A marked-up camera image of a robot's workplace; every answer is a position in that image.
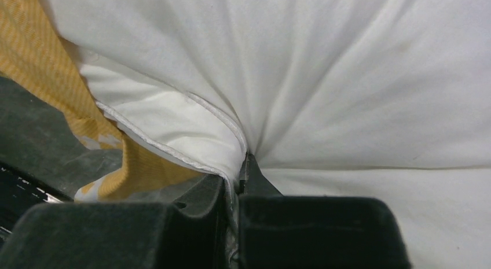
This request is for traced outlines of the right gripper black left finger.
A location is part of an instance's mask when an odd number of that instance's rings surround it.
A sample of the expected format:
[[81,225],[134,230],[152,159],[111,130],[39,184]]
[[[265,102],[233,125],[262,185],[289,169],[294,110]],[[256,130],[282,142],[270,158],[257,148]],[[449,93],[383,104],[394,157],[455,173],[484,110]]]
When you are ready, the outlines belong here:
[[207,175],[174,202],[30,208],[2,268],[225,268],[225,185]]

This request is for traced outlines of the white pillow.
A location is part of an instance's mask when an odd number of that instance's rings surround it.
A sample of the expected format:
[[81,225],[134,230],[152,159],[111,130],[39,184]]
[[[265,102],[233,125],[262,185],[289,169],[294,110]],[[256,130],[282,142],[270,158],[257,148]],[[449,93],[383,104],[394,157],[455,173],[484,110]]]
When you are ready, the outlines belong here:
[[39,0],[104,116],[226,183],[386,203],[414,268],[490,267],[490,0]]

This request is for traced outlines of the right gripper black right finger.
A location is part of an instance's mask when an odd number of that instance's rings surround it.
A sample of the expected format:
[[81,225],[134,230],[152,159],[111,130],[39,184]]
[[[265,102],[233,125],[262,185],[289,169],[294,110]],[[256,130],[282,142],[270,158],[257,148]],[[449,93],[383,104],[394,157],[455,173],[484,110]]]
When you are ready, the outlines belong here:
[[240,268],[411,268],[397,220],[376,198],[285,196],[252,154],[240,171]]

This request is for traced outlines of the blue orange cartoon pillowcase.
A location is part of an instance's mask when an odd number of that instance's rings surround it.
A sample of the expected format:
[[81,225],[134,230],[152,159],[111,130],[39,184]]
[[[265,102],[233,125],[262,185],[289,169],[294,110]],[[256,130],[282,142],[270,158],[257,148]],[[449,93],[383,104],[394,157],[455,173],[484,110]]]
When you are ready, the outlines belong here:
[[61,111],[89,149],[120,149],[122,165],[81,187],[79,202],[116,201],[198,177],[145,149],[97,107],[38,0],[1,0],[1,74]]

